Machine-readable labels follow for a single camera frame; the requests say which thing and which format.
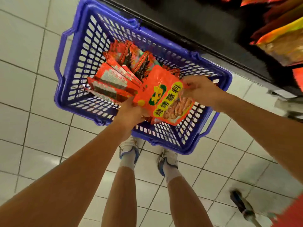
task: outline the white sock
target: white sock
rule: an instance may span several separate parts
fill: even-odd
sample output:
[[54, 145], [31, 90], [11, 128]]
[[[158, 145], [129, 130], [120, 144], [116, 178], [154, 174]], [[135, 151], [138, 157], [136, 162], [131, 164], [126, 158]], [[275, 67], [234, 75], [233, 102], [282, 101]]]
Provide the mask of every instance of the white sock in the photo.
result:
[[163, 164], [163, 171], [165, 174], [166, 183], [169, 183], [175, 177], [182, 176], [177, 168], [170, 166], [166, 161]]
[[134, 150], [131, 152], [127, 152], [122, 156], [119, 167], [126, 166], [134, 170], [134, 159], [136, 157], [136, 153]]

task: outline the blue plastic basket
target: blue plastic basket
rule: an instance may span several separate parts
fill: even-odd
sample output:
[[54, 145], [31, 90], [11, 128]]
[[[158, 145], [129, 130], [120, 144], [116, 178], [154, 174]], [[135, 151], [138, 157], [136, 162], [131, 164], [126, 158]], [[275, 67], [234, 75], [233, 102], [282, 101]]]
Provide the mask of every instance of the blue plastic basket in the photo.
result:
[[[64, 75], [60, 64], [67, 37], [74, 34]], [[105, 62], [103, 51], [110, 43], [130, 40], [143, 51], [150, 51], [161, 64], [179, 68], [181, 76], [205, 75], [227, 90], [232, 75], [226, 69], [217, 66], [189, 52], [162, 36], [141, 27], [136, 19], [125, 19], [96, 0], [80, 0], [72, 27], [61, 36], [55, 71], [59, 79], [55, 93], [56, 105], [74, 114], [93, 120], [97, 125], [108, 125], [117, 114], [117, 105], [103, 101], [91, 93], [87, 77], [93, 77], [99, 66]], [[132, 135], [142, 138], [152, 145], [161, 145], [180, 154], [190, 154], [199, 139], [209, 133], [219, 113], [216, 113], [207, 130], [200, 134], [212, 109], [195, 103], [189, 115], [177, 126], [164, 122], [150, 125], [138, 124]]]

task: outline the white sneaker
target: white sneaker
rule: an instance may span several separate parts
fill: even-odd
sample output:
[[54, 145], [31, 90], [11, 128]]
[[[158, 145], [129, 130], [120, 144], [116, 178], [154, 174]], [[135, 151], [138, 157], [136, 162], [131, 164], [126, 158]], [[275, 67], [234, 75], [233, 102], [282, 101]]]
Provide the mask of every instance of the white sneaker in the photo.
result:
[[134, 137], [131, 135], [127, 140], [122, 142], [119, 145], [119, 158], [122, 159], [122, 156], [126, 153], [129, 153], [131, 151], [135, 151], [136, 157], [134, 158], [134, 164], [136, 164], [138, 157], [139, 157], [139, 150], [137, 146], [137, 141], [134, 139]]
[[164, 171], [163, 171], [163, 164], [167, 162], [172, 167], [175, 167], [178, 169], [178, 160], [177, 160], [178, 154], [176, 152], [173, 152], [172, 150], [163, 149], [161, 156], [158, 159], [158, 170], [162, 176], [165, 177]]

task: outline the tile floor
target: tile floor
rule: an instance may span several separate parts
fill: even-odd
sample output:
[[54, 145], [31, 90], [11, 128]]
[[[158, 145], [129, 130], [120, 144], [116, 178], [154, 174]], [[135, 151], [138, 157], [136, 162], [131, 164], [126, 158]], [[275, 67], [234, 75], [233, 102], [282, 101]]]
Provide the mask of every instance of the tile floor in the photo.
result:
[[[53, 65], [60, 34], [71, 26], [77, 4], [78, 0], [0, 1], [0, 204], [104, 129], [60, 110], [53, 100], [58, 80]], [[234, 75], [228, 91], [283, 115], [273, 107], [275, 98], [266, 94], [267, 89], [249, 80]], [[156, 168], [161, 148], [143, 140], [139, 140], [139, 147], [135, 166], [137, 226], [173, 227], [166, 183]], [[230, 201], [230, 188], [239, 188], [258, 213], [281, 212], [303, 189], [225, 114], [220, 114], [195, 151], [179, 156], [179, 160], [181, 173], [215, 226], [252, 226]], [[118, 165], [115, 153], [81, 227], [100, 226]], [[258, 219], [269, 226], [263, 216]]]

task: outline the leg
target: leg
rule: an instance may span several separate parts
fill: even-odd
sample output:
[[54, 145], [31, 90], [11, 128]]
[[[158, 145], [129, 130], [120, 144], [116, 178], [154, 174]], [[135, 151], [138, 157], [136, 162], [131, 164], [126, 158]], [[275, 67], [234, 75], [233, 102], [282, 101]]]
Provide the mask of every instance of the leg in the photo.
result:
[[105, 205], [101, 227], [136, 227], [134, 164], [138, 155], [137, 145], [132, 137], [120, 145], [121, 162]]
[[164, 150], [158, 166], [160, 173], [166, 178], [175, 226], [212, 227], [204, 206], [178, 170], [177, 154]]

